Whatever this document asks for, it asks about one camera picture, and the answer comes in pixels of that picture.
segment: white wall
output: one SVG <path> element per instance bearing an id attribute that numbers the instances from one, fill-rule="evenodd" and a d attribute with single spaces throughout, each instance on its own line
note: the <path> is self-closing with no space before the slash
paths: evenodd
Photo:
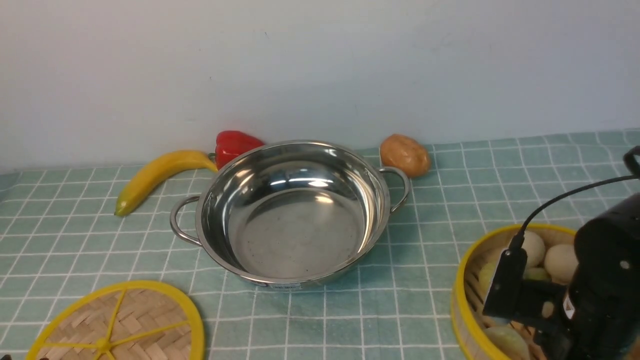
<path id="1" fill-rule="evenodd" d="M 3 0 L 0 167 L 640 125 L 639 0 Z"/>

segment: yellow banana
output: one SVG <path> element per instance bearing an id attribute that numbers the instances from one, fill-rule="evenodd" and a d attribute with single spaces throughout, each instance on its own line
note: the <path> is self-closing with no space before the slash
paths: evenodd
<path id="1" fill-rule="evenodd" d="M 134 211 L 164 180 L 183 172 L 197 168 L 208 168 L 216 172 L 218 168 L 201 151 L 180 150 L 169 152 L 145 165 L 122 189 L 116 201 L 114 215 L 123 217 Z"/>

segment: stainless steel pot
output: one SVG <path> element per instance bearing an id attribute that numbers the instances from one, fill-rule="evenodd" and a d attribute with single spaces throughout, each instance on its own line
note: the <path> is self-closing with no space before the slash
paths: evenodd
<path id="1" fill-rule="evenodd" d="M 403 181 L 396 205 L 382 173 Z M 374 168 L 338 145 L 274 143 L 236 158 L 200 196 L 176 204 L 171 229 L 247 281 L 298 290 L 343 274 L 371 250 L 410 189 L 399 169 Z M 196 201 L 194 237 L 177 214 Z"/>

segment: red bell pepper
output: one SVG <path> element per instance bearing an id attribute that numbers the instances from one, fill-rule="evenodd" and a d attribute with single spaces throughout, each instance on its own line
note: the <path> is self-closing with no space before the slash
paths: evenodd
<path id="1" fill-rule="evenodd" d="M 264 142 L 242 131 L 226 130 L 216 137 L 216 152 L 213 154 L 216 166 L 221 169 L 236 157 L 263 146 Z"/>

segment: pot rim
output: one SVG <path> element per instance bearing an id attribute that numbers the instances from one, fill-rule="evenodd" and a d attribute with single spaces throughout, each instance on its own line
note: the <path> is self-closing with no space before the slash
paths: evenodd
<path id="1" fill-rule="evenodd" d="M 202 214 L 202 210 L 204 209 L 204 204 L 207 201 L 207 195 L 209 194 L 209 191 L 211 190 L 211 188 L 215 185 L 219 174 L 223 174 L 224 172 L 226 172 L 231 166 L 233 166 L 234 163 L 236 163 L 240 159 L 246 158 L 256 152 L 263 151 L 265 149 L 280 147 L 283 145 L 292 145 L 292 144 L 314 144 L 314 145 L 320 145 L 324 147 L 333 147 L 340 151 L 344 151 L 348 153 L 349 155 L 356 158 L 358 161 L 362 162 L 365 168 L 369 170 L 369 172 L 380 183 L 380 187 L 383 195 L 383 204 L 380 209 L 380 219 L 377 221 L 377 226 L 375 231 L 372 231 L 371 235 L 369 236 L 369 239 L 367 239 L 368 243 L 364 248 L 362 248 L 355 256 L 343 261 L 338 265 L 334 265 L 331 268 L 328 268 L 324 272 L 321 272 L 315 275 L 306 276 L 306 277 L 291 277 L 291 278 L 265 277 L 265 276 L 251 274 L 249 272 L 238 269 L 237 267 L 231 265 L 229 262 L 224 260 L 220 255 L 218 255 L 218 253 L 211 247 L 211 245 L 209 245 L 209 242 L 206 240 L 204 236 L 204 230 L 202 227 L 202 217 L 200 217 L 199 214 Z M 356 263 L 363 256 L 365 256 L 373 248 L 373 246 L 378 242 L 378 239 L 380 238 L 382 233 L 385 231 L 388 223 L 389 215 L 390 215 L 390 209 L 391 209 L 391 200 L 389 195 L 389 187 L 384 177 L 382 176 L 382 173 L 378 171 L 377 168 L 373 167 L 370 163 L 368 163 L 363 156 L 357 154 L 355 151 L 351 149 L 348 149 L 346 147 L 343 147 L 334 143 L 330 143 L 330 142 L 320 142 L 317 140 L 289 140 L 284 142 L 270 143 L 270 144 L 258 147 L 256 149 L 253 149 L 251 151 L 248 151 L 238 156 L 236 159 L 232 160 L 231 162 L 227 163 L 221 169 L 219 169 L 218 173 L 214 175 L 213 179 L 209 183 L 209 186 L 206 188 L 206 190 L 204 190 L 200 194 L 200 198 L 198 199 L 198 204 L 196 205 L 196 211 L 195 211 L 196 233 L 198 235 L 198 239 L 200 240 L 200 243 L 202 244 L 202 247 L 207 252 L 210 258 L 212 258 L 217 264 L 219 264 L 229 272 L 232 272 L 256 285 L 269 286 L 270 284 L 300 284 L 300 283 L 306 283 L 306 282 L 317 282 L 317 281 L 321 281 L 325 277 L 329 277 L 337 272 L 340 272 L 341 270 L 345 270 L 346 268 Z"/>

